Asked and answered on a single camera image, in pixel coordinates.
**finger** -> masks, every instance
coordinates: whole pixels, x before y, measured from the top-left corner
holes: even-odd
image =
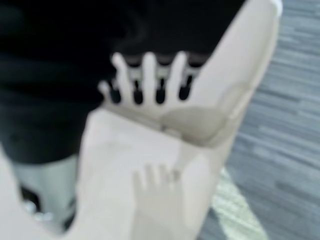
[[[144,193],[143,183],[139,172],[135,171],[133,173],[133,191],[134,191],[134,198],[139,200]]]
[[[146,182],[147,182],[147,188],[154,188],[156,186],[156,179],[155,174],[152,170],[151,165],[147,165],[145,167],[145,174],[146,174]]]

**gray carpet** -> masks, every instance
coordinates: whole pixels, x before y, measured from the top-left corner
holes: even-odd
[[[199,240],[320,240],[320,0],[281,25]]]

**striped carpet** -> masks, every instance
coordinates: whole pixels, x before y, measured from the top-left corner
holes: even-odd
[[[199,240],[320,240],[320,0],[283,4]]]

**black sweater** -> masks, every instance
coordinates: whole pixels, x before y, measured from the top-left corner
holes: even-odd
[[[113,52],[211,53],[245,0],[0,0],[0,141],[13,161],[79,151]]]

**gray fabric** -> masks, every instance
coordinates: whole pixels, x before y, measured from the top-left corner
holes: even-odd
[[[320,1],[284,0],[275,55],[199,240],[320,240],[319,39]]]

